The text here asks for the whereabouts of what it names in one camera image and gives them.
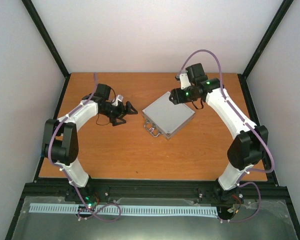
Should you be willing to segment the aluminium poker case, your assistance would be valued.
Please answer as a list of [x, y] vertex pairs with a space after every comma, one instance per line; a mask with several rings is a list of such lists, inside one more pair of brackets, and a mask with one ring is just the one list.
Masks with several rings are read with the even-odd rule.
[[164, 136], [169, 140], [195, 116], [195, 111], [186, 104], [174, 105], [170, 96], [168, 91], [142, 110], [144, 128], [155, 138]]

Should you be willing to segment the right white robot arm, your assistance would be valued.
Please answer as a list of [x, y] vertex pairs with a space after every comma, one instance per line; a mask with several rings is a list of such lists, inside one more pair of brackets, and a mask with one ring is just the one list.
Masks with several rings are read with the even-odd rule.
[[170, 92], [169, 100], [174, 104], [206, 103], [228, 128], [233, 142], [227, 151], [228, 165], [216, 180], [214, 195], [221, 201], [234, 191], [245, 174], [264, 158], [268, 130], [251, 121], [230, 98], [218, 78], [190, 82], [186, 74], [176, 77], [179, 88]]

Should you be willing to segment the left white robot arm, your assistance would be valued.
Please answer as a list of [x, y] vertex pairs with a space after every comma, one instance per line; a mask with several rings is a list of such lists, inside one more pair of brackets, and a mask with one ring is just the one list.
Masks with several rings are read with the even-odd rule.
[[89, 175], [78, 159], [78, 131], [97, 115], [106, 116], [115, 127], [126, 123], [126, 115], [138, 114], [129, 101], [123, 103], [122, 95], [110, 100], [111, 91], [113, 88], [109, 85], [97, 84], [72, 111], [60, 118], [48, 119], [44, 125], [41, 154], [64, 172], [69, 184], [77, 187], [76, 195], [85, 202], [93, 198], [94, 188], [87, 184]]

